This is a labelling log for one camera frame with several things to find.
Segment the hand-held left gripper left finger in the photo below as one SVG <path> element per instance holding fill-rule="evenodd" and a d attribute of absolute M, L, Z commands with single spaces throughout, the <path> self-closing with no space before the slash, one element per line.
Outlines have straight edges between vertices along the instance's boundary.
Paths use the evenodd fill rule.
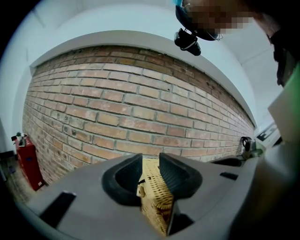
<path fill-rule="evenodd" d="M 143 155 L 132 154 L 109 160 L 113 165 L 102 176 L 102 188 L 111 199 L 124 206 L 141 206 L 136 195 L 143 172 Z"/>

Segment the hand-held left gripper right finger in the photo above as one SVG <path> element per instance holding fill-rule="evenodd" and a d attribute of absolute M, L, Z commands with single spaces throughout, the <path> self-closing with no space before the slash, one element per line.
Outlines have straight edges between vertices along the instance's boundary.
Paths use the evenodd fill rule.
<path fill-rule="evenodd" d="M 191 166 L 192 159 L 175 154 L 159 154 L 159 170 L 175 200 L 192 197 L 201 186 L 203 177 Z"/>

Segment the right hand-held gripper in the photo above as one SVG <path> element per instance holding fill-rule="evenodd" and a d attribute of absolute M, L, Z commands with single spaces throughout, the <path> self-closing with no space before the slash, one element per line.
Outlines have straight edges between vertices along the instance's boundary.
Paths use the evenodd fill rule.
<path fill-rule="evenodd" d="M 245 160 L 261 156 L 267 149 L 282 142 L 280 132 L 275 123 L 270 124 L 256 137 L 241 137 L 243 146 L 242 157 Z"/>

